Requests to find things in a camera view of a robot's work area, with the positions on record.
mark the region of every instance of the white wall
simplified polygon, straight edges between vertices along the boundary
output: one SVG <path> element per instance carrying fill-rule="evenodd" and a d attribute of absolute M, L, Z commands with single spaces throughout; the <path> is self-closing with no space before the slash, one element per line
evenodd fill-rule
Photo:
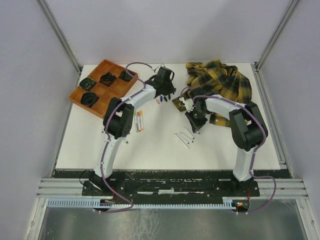
<path fill-rule="evenodd" d="M 289 0 L 47 0 L 80 64 L 257 61 Z"/>
<path fill-rule="evenodd" d="M 0 1 L 0 239 L 24 237 L 76 71 L 35 0 Z"/>
<path fill-rule="evenodd" d="M 320 221 L 320 1 L 303 0 L 262 73 L 296 176 Z"/>

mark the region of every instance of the green marker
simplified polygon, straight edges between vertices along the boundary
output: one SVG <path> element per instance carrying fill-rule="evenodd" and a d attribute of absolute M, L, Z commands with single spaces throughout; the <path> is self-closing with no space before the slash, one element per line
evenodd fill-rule
<path fill-rule="evenodd" d="M 138 133 L 139 132 L 139 127 L 138 127 L 138 122 L 137 122 L 137 112 L 134 111 L 134 122 L 135 122 L 135 131 Z"/>

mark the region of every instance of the pink marker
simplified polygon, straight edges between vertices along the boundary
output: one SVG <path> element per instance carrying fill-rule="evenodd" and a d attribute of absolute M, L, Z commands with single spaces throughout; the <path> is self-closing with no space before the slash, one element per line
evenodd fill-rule
<path fill-rule="evenodd" d="M 138 120 L 137 120 L 138 121 L 138 130 L 139 130 L 139 132 L 141 132 L 140 112 L 137 111 L 136 115 L 137 115 L 137 118 L 138 118 Z"/>

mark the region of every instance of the marker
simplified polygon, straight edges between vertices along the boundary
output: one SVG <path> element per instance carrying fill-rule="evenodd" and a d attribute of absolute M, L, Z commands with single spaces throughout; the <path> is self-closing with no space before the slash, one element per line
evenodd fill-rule
<path fill-rule="evenodd" d="M 138 123 L 137 123 L 137 112 L 134 111 L 134 123 L 135 123 L 135 131 L 138 133 L 139 132 L 139 126 L 138 126 Z"/>
<path fill-rule="evenodd" d="M 186 144 L 189 144 L 190 142 L 188 142 L 187 139 L 185 139 L 180 133 L 176 133 L 176 135 L 182 140 L 184 141 Z"/>
<path fill-rule="evenodd" d="M 192 135 L 192 133 L 189 131 L 189 129 L 186 128 L 185 126 L 184 126 L 184 128 L 185 128 L 185 130 L 187 130 L 187 132 L 190 134 L 190 136 L 192 137 L 192 139 L 195 139 L 195 137 Z"/>
<path fill-rule="evenodd" d="M 179 142 L 182 143 L 182 144 L 189 150 L 189 147 L 185 144 L 185 142 L 182 141 L 182 140 L 180 139 L 180 137 L 178 137 L 178 135 L 177 135 L 176 133 L 174 133 L 174 135 L 175 135 L 175 137 L 179 140 Z"/>
<path fill-rule="evenodd" d="M 142 110 L 140 110 L 140 125 L 141 125 L 141 130 L 145 130 L 144 129 L 144 116 L 142 115 Z"/>
<path fill-rule="evenodd" d="M 138 120 L 137 120 L 137 122 L 138 122 L 138 130 L 139 130 L 139 132 L 141 132 L 140 112 L 138 111 L 136 114 L 137 114 L 137 118 L 138 118 Z"/>
<path fill-rule="evenodd" d="M 194 142 L 190 137 L 188 137 L 187 135 L 185 135 L 184 133 L 182 133 L 182 132 L 180 132 L 180 134 L 186 139 L 186 140 L 188 140 L 188 141 L 190 141 L 190 142 Z"/>

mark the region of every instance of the yellow and black plaid fabric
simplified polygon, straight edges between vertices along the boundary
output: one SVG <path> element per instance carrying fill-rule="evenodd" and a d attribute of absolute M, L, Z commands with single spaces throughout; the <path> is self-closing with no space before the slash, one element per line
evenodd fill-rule
<path fill-rule="evenodd" d="M 186 82 L 189 87 L 193 89 L 200 87 L 206 93 L 217 93 L 226 99 L 242 104 L 251 102 L 250 81 L 238 71 L 236 66 L 221 63 L 220 59 L 208 63 L 188 62 L 185 66 L 188 74 L 190 74 Z M 216 113 L 211 114 L 209 122 L 230 127 L 230 122 Z"/>

